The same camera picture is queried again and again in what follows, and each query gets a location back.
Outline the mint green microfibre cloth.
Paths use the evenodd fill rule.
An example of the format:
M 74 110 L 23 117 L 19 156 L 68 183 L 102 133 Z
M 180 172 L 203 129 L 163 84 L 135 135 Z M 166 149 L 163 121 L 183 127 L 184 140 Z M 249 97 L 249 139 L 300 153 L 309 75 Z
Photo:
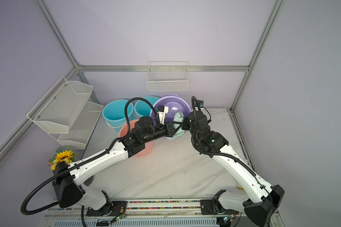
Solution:
M 183 120 L 184 120 L 184 114 L 182 112 L 177 112 L 173 118 L 173 122 L 174 122 L 173 126 L 175 129 L 175 133 L 169 139 L 173 140 L 185 134 L 185 130 L 181 128 L 181 124 L 183 123 Z

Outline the pink plastic bucket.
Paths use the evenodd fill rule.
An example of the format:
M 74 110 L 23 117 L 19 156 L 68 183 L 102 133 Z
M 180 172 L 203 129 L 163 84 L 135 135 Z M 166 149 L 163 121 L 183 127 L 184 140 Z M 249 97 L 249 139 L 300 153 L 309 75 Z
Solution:
M 138 122 L 139 120 L 132 120 L 130 121 L 130 129 L 132 130 L 134 127 L 135 127 L 135 123 Z M 119 131 L 119 134 L 118 134 L 118 137 L 123 137 L 127 134 L 127 123 L 125 123 L 122 128 L 120 129 Z M 147 156 L 148 154 L 151 153 L 151 151 L 153 150 L 153 142 L 148 142 L 145 144 L 145 148 L 140 151 L 139 153 L 137 153 L 135 156 L 136 157 L 145 157 Z

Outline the teal bucket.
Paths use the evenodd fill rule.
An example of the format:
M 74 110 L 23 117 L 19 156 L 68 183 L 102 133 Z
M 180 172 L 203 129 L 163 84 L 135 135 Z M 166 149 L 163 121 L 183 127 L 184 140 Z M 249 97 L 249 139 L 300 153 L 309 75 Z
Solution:
M 146 96 L 144 97 L 151 105 L 154 105 L 160 98 L 157 96 Z M 134 105 L 134 112 L 137 119 L 143 116 L 149 116 L 151 107 L 144 101 L 137 100 Z

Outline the purple plastic bucket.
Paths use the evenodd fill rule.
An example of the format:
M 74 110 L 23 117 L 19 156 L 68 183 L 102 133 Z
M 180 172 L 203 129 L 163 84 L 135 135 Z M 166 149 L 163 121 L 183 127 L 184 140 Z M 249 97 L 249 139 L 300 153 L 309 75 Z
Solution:
M 155 109 L 157 109 L 158 106 L 168 107 L 168 113 L 165 115 L 164 123 L 167 123 L 167 122 L 182 123 L 184 118 L 187 117 L 188 114 L 191 112 L 191 108 L 187 104 L 187 102 L 177 95 L 165 95 L 162 98 L 160 98 L 153 106 Z M 154 126 L 156 126 L 155 116 L 152 110 L 150 110 L 149 116 L 153 119 Z M 172 137 L 162 136 L 158 138 L 172 140 L 177 137 L 183 136 L 185 132 L 186 130 L 179 128 Z

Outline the teal bucket being wiped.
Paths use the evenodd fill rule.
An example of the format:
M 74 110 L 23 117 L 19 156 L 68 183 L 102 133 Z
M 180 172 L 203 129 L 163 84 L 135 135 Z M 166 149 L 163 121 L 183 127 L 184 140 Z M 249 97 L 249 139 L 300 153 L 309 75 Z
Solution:
M 102 117 L 106 121 L 107 125 L 116 131 L 126 124 L 125 106 L 127 100 L 118 99 L 108 103 L 102 110 Z

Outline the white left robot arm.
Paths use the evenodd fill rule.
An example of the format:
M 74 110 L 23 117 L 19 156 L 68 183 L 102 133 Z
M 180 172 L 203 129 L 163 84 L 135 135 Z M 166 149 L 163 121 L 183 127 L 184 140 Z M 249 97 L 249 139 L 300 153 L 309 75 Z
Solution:
M 64 162 L 57 164 L 53 188 L 60 208 L 78 204 L 98 211 L 112 207 L 105 191 L 93 191 L 84 182 L 105 168 L 141 152 L 147 143 L 162 137 L 172 137 L 176 132 L 174 124 L 164 120 L 169 108 L 158 106 L 156 110 L 159 125 L 155 126 L 151 117 L 144 116 L 135 123 L 134 129 L 116 138 L 109 148 L 70 165 Z

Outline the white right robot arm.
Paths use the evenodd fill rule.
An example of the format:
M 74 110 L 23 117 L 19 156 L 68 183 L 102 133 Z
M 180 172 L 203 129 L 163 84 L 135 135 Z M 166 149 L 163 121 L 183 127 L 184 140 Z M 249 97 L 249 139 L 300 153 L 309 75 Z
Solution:
M 191 98 L 192 111 L 184 119 L 191 133 L 191 144 L 202 155 L 222 165 L 242 186 L 246 196 L 220 190 L 212 198 L 210 213 L 225 214 L 233 210 L 246 214 L 258 227 L 271 223 L 285 194 L 279 185 L 271 185 L 252 170 L 234 151 L 228 140 L 210 129 L 210 120 L 203 114 L 202 102 Z

